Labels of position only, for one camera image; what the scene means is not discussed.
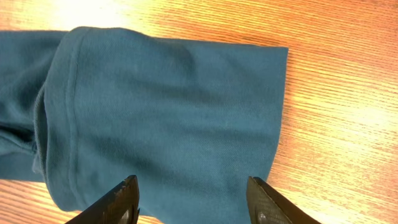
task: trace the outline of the seam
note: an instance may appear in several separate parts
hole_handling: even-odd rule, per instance
[[[68,163],[68,182],[70,186],[70,190],[72,194],[75,196],[77,203],[81,208],[87,206],[87,202],[81,196],[78,191],[76,184],[76,167],[77,167],[77,138],[78,138],[78,128],[76,125],[76,113],[75,113],[75,91],[76,91],[76,80],[78,75],[78,61],[80,58],[80,50],[83,45],[83,41],[87,35],[87,33],[91,29],[86,30],[84,34],[80,37],[80,42],[78,43],[76,49],[76,58],[71,57],[70,61],[70,70],[69,70],[69,79],[67,81],[67,89],[65,90],[65,109],[67,112],[67,120],[69,122],[69,141],[70,141],[70,153],[69,153],[69,163]]]

